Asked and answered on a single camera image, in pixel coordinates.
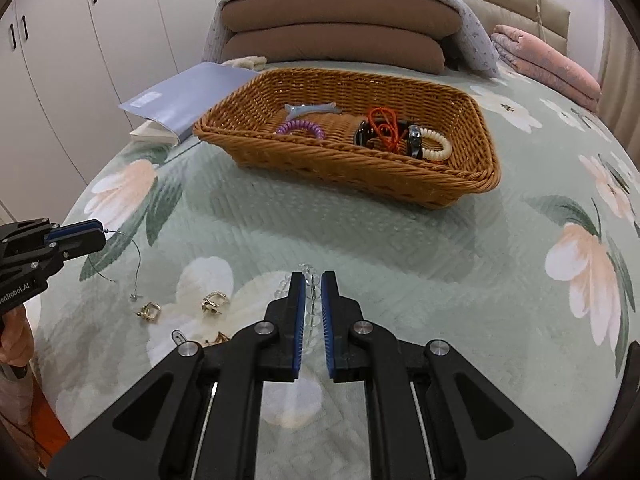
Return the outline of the left hand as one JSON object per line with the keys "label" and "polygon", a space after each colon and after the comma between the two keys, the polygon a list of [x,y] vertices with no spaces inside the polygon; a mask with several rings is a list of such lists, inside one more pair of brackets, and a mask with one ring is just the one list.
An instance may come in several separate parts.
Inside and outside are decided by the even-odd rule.
{"label": "left hand", "polygon": [[28,322],[26,309],[19,306],[2,316],[1,362],[25,367],[35,353],[35,341]]}

